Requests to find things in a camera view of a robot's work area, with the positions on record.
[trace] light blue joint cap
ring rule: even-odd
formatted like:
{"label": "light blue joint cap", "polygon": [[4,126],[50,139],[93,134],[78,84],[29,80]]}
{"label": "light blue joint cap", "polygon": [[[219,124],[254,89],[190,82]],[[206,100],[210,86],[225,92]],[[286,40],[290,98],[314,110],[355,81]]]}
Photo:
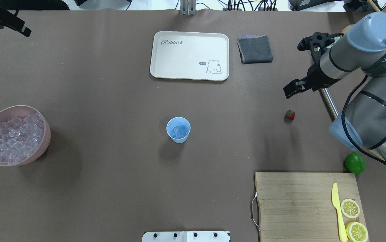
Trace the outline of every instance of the light blue joint cap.
{"label": "light blue joint cap", "polygon": [[[347,118],[345,118],[345,126],[347,126],[348,133],[350,134],[354,142],[359,147],[362,147],[363,142],[360,139],[359,134],[356,132],[356,130],[354,129],[354,127],[351,125],[350,121],[348,121]],[[335,119],[335,121],[333,121],[333,123],[329,126],[329,133],[333,135],[335,138],[337,138],[341,143],[349,147],[350,149],[357,150],[356,147],[354,147],[354,145],[347,138],[347,135],[345,135],[344,129],[342,128],[341,114],[339,114],[339,116]]]}
{"label": "light blue joint cap", "polygon": [[352,26],[347,41],[356,49],[365,52],[386,50],[386,13],[373,12]]}

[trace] knife handle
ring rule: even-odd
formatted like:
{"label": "knife handle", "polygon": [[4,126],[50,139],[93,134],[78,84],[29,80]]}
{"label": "knife handle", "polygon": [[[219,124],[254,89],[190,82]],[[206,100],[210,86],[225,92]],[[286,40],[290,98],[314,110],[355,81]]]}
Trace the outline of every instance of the knife handle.
{"label": "knife handle", "polygon": [[347,232],[345,231],[344,220],[342,219],[342,212],[340,207],[336,210],[336,213],[338,215],[339,240],[341,240],[341,242],[347,242]]}

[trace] gray cloth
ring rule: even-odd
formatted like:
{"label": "gray cloth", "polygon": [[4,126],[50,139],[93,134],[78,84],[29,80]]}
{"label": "gray cloth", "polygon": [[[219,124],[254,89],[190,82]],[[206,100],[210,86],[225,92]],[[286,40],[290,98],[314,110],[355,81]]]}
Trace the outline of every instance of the gray cloth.
{"label": "gray cloth", "polygon": [[273,60],[268,36],[246,36],[238,39],[242,63],[270,63]]}

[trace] brown table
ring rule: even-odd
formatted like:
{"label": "brown table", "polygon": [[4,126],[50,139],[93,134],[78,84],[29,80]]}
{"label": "brown table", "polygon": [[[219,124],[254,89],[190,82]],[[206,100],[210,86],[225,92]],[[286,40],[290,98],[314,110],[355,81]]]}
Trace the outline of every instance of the brown table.
{"label": "brown table", "polygon": [[[254,172],[346,172],[351,150],[328,134],[319,94],[287,100],[282,88],[312,62],[296,50],[303,37],[339,32],[363,15],[20,12],[33,32],[0,29],[0,110],[37,108],[52,139],[37,161],[0,167],[0,242],[141,241],[145,231],[173,230],[257,241]],[[162,30],[226,34],[227,81],[153,78],[152,41]],[[268,34],[273,62],[242,65],[242,34]],[[362,77],[331,87],[340,109]],[[283,119],[288,109],[292,123]],[[184,144],[165,131],[175,116],[191,123]],[[386,241],[386,167],[367,159],[357,182],[370,239]]]}

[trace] white metal plate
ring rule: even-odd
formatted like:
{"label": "white metal plate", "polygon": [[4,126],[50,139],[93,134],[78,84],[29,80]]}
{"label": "white metal plate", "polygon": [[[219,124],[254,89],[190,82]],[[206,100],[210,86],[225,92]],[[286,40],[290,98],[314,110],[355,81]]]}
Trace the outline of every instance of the white metal plate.
{"label": "white metal plate", "polygon": [[149,71],[156,78],[224,81],[229,76],[229,38],[215,33],[157,32]]}
{"label": "white metal plate", "polygon": [[230,232],[229,231],[146,232],[142,236],[142,242],[230,242]]}

